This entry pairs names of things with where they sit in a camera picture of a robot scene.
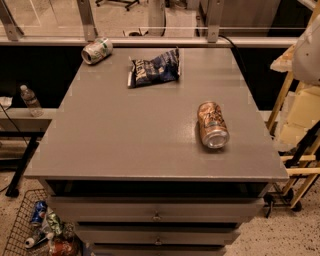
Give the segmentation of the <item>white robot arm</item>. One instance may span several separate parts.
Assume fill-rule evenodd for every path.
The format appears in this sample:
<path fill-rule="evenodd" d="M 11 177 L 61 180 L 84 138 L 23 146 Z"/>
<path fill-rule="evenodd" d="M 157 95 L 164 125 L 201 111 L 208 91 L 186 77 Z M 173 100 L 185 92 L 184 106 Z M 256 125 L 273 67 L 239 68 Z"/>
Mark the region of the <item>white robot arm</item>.
<path fill-rule="evenodd" d="M 296 80 L 320 85 L 320 15 L 299 37 L 294 49 L 292 71 Z"/>

